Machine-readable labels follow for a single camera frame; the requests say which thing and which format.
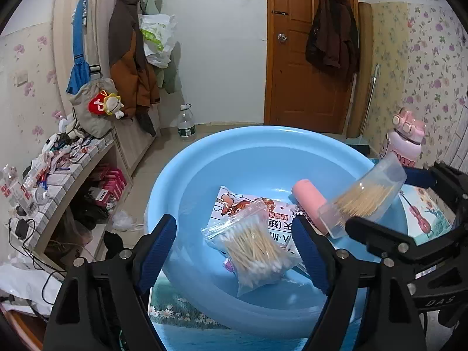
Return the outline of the clear box of toothpicks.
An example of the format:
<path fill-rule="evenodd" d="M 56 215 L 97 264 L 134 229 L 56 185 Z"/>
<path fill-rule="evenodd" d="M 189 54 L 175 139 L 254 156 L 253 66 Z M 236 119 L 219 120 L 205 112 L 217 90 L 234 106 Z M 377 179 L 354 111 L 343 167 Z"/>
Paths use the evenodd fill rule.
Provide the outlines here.
<path fill-rule="evenodd" d="M 394 153 L 387 154 L 348 190 L 318 208 L 318 223 L 332 238 L 346 236 L 346 222 L 361 217 L 373 222 L 384 216 L 407 179 Z"/>

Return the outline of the pink cylindrical roller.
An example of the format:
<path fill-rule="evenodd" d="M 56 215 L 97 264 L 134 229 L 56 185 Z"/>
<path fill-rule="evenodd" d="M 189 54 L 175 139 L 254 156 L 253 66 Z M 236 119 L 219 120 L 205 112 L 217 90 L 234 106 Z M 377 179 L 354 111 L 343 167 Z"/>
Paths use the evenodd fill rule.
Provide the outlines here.
<path fill-rule="evenodd" d="M 298 181 L 292 188 L 292 194 L 302 207 L 303 212 L 309 217 L 310 223 L 322 235 L 328 234 L 327 227 L 322 223 L 318 209 L 327 203 L 320 191 L 308 179 Z"/>

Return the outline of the bag of cotton swabs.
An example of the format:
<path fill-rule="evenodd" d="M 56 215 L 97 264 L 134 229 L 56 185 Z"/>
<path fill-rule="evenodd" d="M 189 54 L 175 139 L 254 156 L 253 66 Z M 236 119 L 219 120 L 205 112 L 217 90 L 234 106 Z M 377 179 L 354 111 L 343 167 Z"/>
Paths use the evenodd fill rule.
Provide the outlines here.
<path fill-rule="evenodd" d="M 232 263 L 238 296 L 280 281 L 301 261 L 274 241 L 268 230 L 269 214 L 264 200 L 259 198 L 233 216 L 202 229 L 209 246 Z"/>

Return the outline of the crayfish snack packet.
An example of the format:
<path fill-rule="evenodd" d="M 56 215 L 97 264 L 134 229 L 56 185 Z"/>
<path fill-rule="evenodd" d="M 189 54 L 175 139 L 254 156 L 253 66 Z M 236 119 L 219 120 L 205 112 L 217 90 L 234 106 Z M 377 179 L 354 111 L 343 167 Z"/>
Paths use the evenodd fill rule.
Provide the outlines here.
<path fill-rule="evenodd" d="M 292 221 L 300 212 L 295 204 L 222 186 L 202 235 L 239 274 L 269 278 L 292 268 L 305 271 L 292 239 Z"/>

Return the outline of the pink white small toy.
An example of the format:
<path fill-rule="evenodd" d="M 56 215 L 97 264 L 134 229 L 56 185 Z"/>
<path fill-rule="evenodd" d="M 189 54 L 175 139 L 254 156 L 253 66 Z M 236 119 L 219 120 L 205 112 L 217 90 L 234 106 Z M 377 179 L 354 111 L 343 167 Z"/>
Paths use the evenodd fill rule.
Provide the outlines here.
<path fill-rule="evenodd" d="M 233 273 L 234 272 L 234 268 L 233 268 L 233 265 L 232 263 L 230 262 L 229 259 L 225 259 L 224 262 L 223 262 L 223 265 L 224 265 L 224 268 L 229 271 L 230 273 Z"/>

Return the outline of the printed landscape table mat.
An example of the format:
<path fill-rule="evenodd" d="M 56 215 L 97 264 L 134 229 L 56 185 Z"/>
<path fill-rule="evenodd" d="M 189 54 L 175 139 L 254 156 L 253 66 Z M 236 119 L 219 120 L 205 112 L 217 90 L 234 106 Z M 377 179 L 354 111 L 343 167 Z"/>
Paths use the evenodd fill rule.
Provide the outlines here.
<path fill-rule="evenodd" d="M 255 192 L 267 198 L 275 196 L 277 211 L 293 215 L 293 198 L 282 189 L 272 189 L 273 180 L 256 184 L 247 176 L 222 178 L 215 182 L 218 166 L 211 162 L 182 183 L 183 195 L 175 199 L 165 193 L 172 204 L 177 222 L 177 235 L 164 264 L 164 274 L 181 299 L 186 299 L 202 314 L 236 331 L 267 338 L 304 338 L 315 326 L 327 296 L 316 288 L 299 269 L 288 271 L 279 281 L 267 284 L 240 297 L 238 281 L 233 272 L 224 268 L 226 258 L 205 241 L 202 228 L 221 218 L 221 203 L 215 202 L 223 193 Z M 398 200 L 379 221 L 400 230 L 420 245 L 447 233 L 451 224 L 428 191 L 403 185 Z"/>

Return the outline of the pink CUTE water bottle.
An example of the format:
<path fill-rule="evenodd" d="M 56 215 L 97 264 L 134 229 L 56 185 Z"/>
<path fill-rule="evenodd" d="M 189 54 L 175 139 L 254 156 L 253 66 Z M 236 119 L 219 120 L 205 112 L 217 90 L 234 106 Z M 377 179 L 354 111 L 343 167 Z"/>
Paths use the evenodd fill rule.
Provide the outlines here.
<path fill-rule="evenodd" d="M 425 123 L 417 120 L 405 107 L 392 117 L 393 128 L 386 134 L 379 158 L 394 153 L 401 165 L 414 167 L 422 151 Z"/>

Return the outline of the cluttered tiled shelf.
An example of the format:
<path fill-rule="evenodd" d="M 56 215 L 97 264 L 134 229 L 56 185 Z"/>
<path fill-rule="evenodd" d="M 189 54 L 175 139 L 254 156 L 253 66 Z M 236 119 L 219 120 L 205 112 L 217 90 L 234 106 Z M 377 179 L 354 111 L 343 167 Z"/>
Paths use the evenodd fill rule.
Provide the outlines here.
<path fill-rule="evenodd" d="M 45 249 L 60 219 L 94 168 L 103 161 L 121 169 L 128 182 L 132 180 L 120 154 L 119 141 L 114 131 L 101 140 L 93 140 L 89 154 L 82 156 L 79 162 L 69 166 L 68 170 L 53 173 L 48 179 L 48 192 L 51 197 L 45 205 L 40 206 L 33 217 L 36 230 L 26 245 L 37 257 L 46 259 Z"/>

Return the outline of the blue plastic basin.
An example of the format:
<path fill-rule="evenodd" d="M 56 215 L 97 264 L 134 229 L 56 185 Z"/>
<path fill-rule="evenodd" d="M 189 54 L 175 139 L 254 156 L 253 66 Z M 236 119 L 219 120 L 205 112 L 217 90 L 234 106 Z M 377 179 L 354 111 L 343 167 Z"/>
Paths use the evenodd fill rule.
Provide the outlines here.
<path fill-rule="evenodd" d="M 289 202 L 293 185 L 307 179 L 333 198 L 372 167 L 345 143 L 296 128 L 235 128 L 192 143 L 167 163 L 147 202 L 149 227 L 166 214 L 177 223 L 164 274 L 183 298 L 224 326 L 261 337 L 306 338 L 326 300 L 321 290 L 291 270 L 276 284 L 239 295 L 235 275 L 202 229 L 221 187 Z"/>

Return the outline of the brown wooden door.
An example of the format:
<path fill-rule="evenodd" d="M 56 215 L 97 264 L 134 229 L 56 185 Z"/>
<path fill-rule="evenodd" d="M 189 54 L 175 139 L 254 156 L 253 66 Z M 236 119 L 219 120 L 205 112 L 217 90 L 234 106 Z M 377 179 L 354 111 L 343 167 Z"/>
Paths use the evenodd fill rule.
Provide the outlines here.
<path fill-rule="evenodd" d="M 358 0 L 268 0 L 267 124 L 343 132 L 359 63 Z"/>

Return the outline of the dark brown hanging jacket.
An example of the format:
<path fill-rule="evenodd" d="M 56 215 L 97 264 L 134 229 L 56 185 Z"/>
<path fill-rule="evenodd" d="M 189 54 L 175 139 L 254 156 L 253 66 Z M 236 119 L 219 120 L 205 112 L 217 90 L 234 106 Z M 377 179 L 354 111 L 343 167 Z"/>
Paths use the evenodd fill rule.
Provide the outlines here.
<path fill-rule="evenodd" d="M 351 0 L 318 0 L 305 58 L 346 90 L 359 67 L 359 31 Z"/>

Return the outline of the clear water bottle on floor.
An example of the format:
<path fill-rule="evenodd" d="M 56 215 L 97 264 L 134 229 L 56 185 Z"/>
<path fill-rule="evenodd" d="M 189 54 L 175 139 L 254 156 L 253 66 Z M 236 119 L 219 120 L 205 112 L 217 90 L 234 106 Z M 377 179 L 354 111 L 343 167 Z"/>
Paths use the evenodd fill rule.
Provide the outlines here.
<path fill-rule="evenodd" d="M 191 112 L 191 103 L 180 105 L 178 114 L 178 136 L 183 140 L 192 140 L 196 135 L 196 125 Z"/>

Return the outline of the grey bag with plush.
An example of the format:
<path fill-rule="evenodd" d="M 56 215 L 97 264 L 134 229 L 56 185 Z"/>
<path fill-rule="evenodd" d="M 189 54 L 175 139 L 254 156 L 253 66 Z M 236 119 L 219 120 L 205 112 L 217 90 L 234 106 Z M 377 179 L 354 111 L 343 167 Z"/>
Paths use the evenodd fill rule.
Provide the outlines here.
<path fill-rule="evenodd" d="M 69 99 L 80 127 L 97 139 L 105 137 L 113 122 L 125 116 L 124 105 L 111 78 L 101 76 L 92 68 L 89 82 Z"/>

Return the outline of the brown orange hanging coat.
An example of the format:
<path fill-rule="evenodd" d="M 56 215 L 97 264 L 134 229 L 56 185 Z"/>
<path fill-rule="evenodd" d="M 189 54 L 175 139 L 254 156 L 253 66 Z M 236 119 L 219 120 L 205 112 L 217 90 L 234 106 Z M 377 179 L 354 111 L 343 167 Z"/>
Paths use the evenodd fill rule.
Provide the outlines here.
<path fill-rule="evenodd" d="M 148 112 L 159 102 L 156 73 L 144 53 L 137 6 L 140 0 L 116 0 L 109 20 L 109 72 L 125 118 L 136 118 L 151 136 L 156 130 Z"/>

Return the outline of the pale green hanging garment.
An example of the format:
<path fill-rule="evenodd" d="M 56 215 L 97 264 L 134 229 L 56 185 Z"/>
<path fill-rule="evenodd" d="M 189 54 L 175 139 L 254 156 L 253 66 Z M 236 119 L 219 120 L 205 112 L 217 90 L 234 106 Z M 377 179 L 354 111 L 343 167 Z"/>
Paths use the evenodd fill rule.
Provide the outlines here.
<path fill-rule="evenodd" d="M 176 91 L 177 66 L 175 49 L 175 15 L 160 12 L 163 0 L 140 0 L 139 24 L 144 39 L 146 60 L 153 66 L 159 89 L 168 94 Z"/>

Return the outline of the white green plastic bag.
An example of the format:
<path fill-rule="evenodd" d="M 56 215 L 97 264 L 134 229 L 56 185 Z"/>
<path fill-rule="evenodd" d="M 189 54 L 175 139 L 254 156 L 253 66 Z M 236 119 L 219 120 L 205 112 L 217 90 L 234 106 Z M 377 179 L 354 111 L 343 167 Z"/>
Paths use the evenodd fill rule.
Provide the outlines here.
<path fill-rule="evenodd" d="M 160 69 L 167 68 L 171 62 L 171 54 L 176 43 L 175 15 L 140 14 L 139 25 L 147 61 Z"/>

